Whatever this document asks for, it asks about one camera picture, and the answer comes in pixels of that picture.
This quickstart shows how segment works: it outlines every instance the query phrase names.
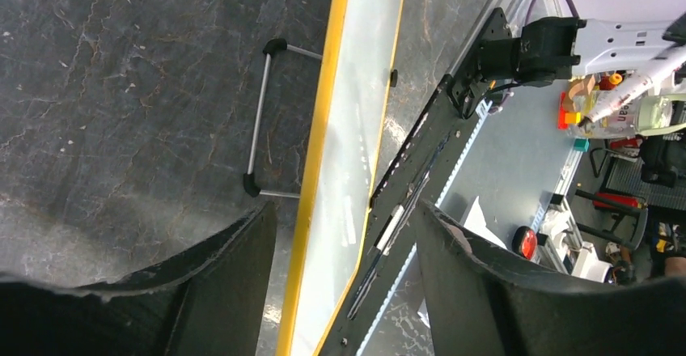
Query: plastic container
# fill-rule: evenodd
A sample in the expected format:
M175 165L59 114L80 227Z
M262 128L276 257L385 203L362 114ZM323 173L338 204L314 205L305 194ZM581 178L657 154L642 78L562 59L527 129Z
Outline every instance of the plastic container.
M574 98L574 107L583 116L608 95L607 91L593 91L589 96ZM636 135L659 136L686 128L686 123L670 125L672 104L686 101L686 95L644 95L626 104L612 115L587 126L587 130L571 125L567 132L574 138L613 139Z

